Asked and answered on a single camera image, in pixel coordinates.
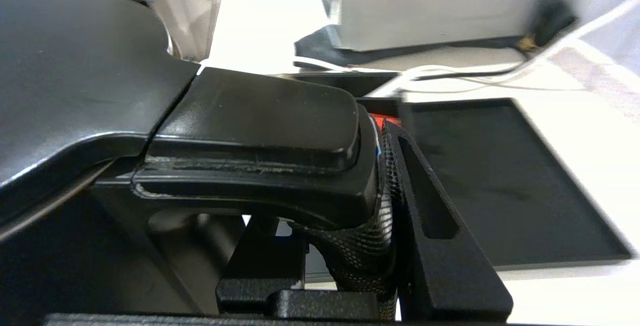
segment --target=gray box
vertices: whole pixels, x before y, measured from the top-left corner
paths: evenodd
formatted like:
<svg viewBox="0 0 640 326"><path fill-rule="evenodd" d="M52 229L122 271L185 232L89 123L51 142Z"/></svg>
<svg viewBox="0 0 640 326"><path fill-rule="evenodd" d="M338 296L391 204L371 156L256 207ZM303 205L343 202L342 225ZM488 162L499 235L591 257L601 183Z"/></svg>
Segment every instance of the gray box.
<svg viewBox="0 0 640 326"><path fill-rule="evenodd" d="M356 51L523 35L537 0L322 0L337 48Z"/></svg>

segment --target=wire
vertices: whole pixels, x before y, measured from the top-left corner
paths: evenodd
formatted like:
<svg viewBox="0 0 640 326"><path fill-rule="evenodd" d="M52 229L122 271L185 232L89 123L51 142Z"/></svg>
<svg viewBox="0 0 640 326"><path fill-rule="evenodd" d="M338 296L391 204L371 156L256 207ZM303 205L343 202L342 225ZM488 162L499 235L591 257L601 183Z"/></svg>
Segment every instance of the wire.
<svg viewBox="0 0 640 326"><path fill-rule="evenodd" d="M473 83L480 83L482 84L481 87L474 87L473 89L466 89L466 90L456 90L456 91L424 91L424 90L412 90L412 89L403 89L400 88L398 89L398 91L400 92L412 92L412 93L416 93L416 94L460 94L462 92L470 92L470 91L476 91L476 90L480 90L480 89L484 89L485 87L501 87L503 89L518 89L518 90L534 90L534 91L585 91L585 89L541 89L539 87L526 87L526 86L514 86L514 85L502 85L496 82L482 82L480 80L474 80L474 79L463 79L464 81L468 81L468 82L473 82Z"/></svg>
<svg viewBox="0 0 640 326"><path fill-rule="evenodd" d="M522 65L524 65L526 62L530 60L530 57L524 51L521 51L518 48L513 48L513 49L521 53L524 56L524 58L519 65L514 67L509 67L508 69L496 70L496 71L470 71L466 73L453 72L449 74L425 75L425 76L418 76L417 78L414 78L411 80L418 82L423 80L434 80L434 79L444 79L444 78L475 78L475 77L483 77L483 76L498 76L498 75L508 74L519 69L519 67L521 67Z"/></svg>
<svg viewBox="0 0 640 326"><path fill-rule="evenodd" d="M332 64L330 62L326 62L326 61L323 61L323 60L318 60L317 58L295 56L295 57L293 57L293 61L294 62L300 62L302 64L308 64L308 65L314 65L314 66L323 67L324 69L327 69L327 70L342 71L343 73L348 73L350 71L355 71L351 67L339 66L339 65L336 65L336 64Z"/></svg>
<svg viewBox="0 0 640 326"><path fill-rule="evenodd" d="M366 96L371 98L382 98L382 97L388 96L389 94L393 94L394 92L397 92L399 89L403 89L402 85L404 85L405 83L415 81L416 78L418 78L419 75L421 73L424 73L425 71L447 71L446 74L427 76L428 79L426 80L434 80L439 78L459 78L460 80L485 83L487 82L486 80L475 80L475 79L470 79L470 77L478 76L478 75L487 76L488 74L494 74L494 73L501 74L501 73L504 73L505 70L515 69L517 67L520 67L521 65L522 64L515 67L510 67L508 69L498 70L498 71L483 71L483 72L455 71L455 68L440 66L440 65L418 66L418 67L413 67L412 69L409 69L407 71L403 71L400 75L389 80L387 83L378 87L377 89L370 92Z"/></svg>

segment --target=black tray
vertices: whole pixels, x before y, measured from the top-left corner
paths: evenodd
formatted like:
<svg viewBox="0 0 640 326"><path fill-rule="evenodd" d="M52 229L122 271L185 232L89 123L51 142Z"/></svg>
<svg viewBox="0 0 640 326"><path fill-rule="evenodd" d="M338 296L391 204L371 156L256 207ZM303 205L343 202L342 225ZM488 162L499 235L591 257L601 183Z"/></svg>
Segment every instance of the black tray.
<svg viewBox="0 0 640 326"><path fill-rule="evenodd" d="M497 269L631 258L511 99L408 103L400 113Z"/></svg>

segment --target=red component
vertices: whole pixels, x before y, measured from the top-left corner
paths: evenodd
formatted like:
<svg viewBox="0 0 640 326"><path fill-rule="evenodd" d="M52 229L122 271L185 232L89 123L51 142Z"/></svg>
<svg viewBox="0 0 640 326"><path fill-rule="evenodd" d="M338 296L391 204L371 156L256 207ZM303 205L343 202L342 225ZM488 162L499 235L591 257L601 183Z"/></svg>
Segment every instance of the red component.
<svg viewBox="0 0 640 326"><path fill-rule="evenodd" d="M384 125L385 120L393 124L396 124L397 126L402 126L402 123L400 123L400 119L398 119L395 116L371 114L371 113L370 115L373 117L373 119L375 120L375 124L377 125L378 128L380 128L380 130L382 130L382 125Z"/></svg>

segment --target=black plastic part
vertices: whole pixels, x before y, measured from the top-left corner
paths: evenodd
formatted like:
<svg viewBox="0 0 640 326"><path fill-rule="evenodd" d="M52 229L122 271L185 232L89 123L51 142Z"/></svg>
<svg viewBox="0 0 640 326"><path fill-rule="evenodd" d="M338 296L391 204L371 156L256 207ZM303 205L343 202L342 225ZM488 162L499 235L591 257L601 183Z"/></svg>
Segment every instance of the black plastic part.
<svg viewBox="0 0 640 326"><path fill-rule="evenodd" d="M151 240L180 279L199 313L218 315L212 290L240 241L245 228L242 217L160 213L153 221L155 229L151 231ZM159 230L160 226L168 230Z"/></svg>
<svg viewBox="0 0 640 326"><path fill-rule="evenodd" d="M631 258L511 99L408 103L401 113L498 269Z"/></svg>
<svg viewBox="0 0 640 326"><path fill-rule="evenodd" d="M170 317L159 315L50 315L44 326L320 326L317 321L269 319L205 319L199 317ZM390 322L327 322L327 326L390 326ZM415 326L524 326L498 322L412 322Z"/></svg>
<svg viewBox="0 0 640 326"><path fill-rule="evenodd" d="M220 313L267 312L267 298L304 287L307 243L292 235L276 237L276 217L253 216L215 288Z"/></svg>
<svg viewBox="0 0 640 326"><path fill-rule="evenodd" d="M277 319L321 321L375 321L376 295L368 292L281 290L268 299L267 315Z"/></svg>
<svg viewBox="0 0 640 326"><path fill-rule="evenodd" d="M276 215L329 230L361 225L373 214L378 183L375 130L366 110L358 108L357 163L343 173L243 173L201 167L198 159L166 158L166 164L137 171L135 193L147 200L147 218L163 208L191 205L213 213ZM207 124L201 120L199 127Z"/></svg>
<svg viewBox="0 0 640 326"><path fill-rule="evenodd" d="M402 319L505 322L512 297L454 203L411 137L384 127L404 195L393 199Z"/></svg>
<svg viewBox="0 0 640 326"><path fill-rule="evenodd" d="M168 55L160 19L128 0L0 10L1 224L92 165L140 154L199 66Z"/></svg>
<svg viewBox="0 0 640 326"><path fill-rule="evenodd" d="M358 157L358 110L333 87L208 67L149 148L196 167L339 173Z"/></svg>
<svg viewBox="0 0 640 326"><path fill-rule="evenodd" d="M395 78L398 76L398 73L300 73L282 74L278 76L281 78L300 80L302 82L339 87L340 89L348 91L352 96L360 98Z"/></svg>
<svg viewBox="0 0 640 326"><path fill-rule="evenodd" d="M370 113L394 117L398 117L398 106L402 103L399 98L356 98L356 101Z"/></svg>
<svg viewBox="0 0 640 326"><path fill-rule="evenodd" d="M0 228L3 326L35 325L50 313L199 312L89 192L36 211L17 233Z"/></svg>
<svg viewBox="0 0 640 326"><path fill-rule="evenodd" d="M536 46L545 46L576 20L578 16L566 1L541 0L538 1L529 32Z"/></svg>

